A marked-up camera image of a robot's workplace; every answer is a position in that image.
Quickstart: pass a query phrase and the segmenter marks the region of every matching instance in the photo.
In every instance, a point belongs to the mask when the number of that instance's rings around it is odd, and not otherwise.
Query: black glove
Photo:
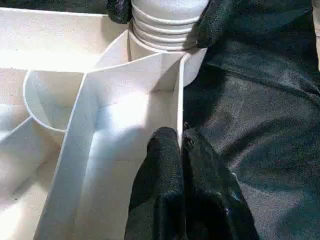
[[[183,134],[183,175],[190,240],[259,239],[236,176],[194,129]]]
[[[125,240],[258,240],[236,177],[207,140],[187,130],[183,161],[176,132],[150,139],[133,183]]]
[[[239,0],[209,2],[196,27],[198,48],[208,48],[217,42],[227,28],[238,2]],[[106,6],[110,19],[118,24],[126,24],[131,20],[131,7],[131,0],[108,0]]]

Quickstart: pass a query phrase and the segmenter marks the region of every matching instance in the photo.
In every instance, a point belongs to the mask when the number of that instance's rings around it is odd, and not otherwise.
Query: shiny black fabric
[[[262,240],[320,239],[312,5],[242,1],[184,89],[184,120],[235,172]]]
[[[151,137],[133,183],[125,240],[258,240],[236,177],[196,130],[183,160],[172,128]]]
[[[195,129],[183,134],[183,175],[188,239],[259,239],[236,176]]]

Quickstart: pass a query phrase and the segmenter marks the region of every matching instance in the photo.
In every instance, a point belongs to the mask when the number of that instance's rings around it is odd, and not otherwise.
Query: white plastic tray
[[[0,8],[0,239],[123,239],[159,127],[183,130],[206,49],[165,52],[106,15]]]

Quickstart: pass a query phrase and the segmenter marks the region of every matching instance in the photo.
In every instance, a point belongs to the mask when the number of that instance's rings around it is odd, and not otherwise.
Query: gloved hand
[[[216,43],[239,1],[210,0],[195,30],[198,48],[208,48]],[[108,0],[106,8],[110,19],[118,24],[126,24],[132,18],[131,0]]]
[[[133,182],[125,240],[258,240],[236,177],[193,129],[152,135]]]

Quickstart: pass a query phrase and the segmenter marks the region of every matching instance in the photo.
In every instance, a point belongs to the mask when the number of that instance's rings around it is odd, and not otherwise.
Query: ribbed cylinder
[[[133,31],[146,45],[183,51],[197,43],[194,26],[209,0],[132,0]]]

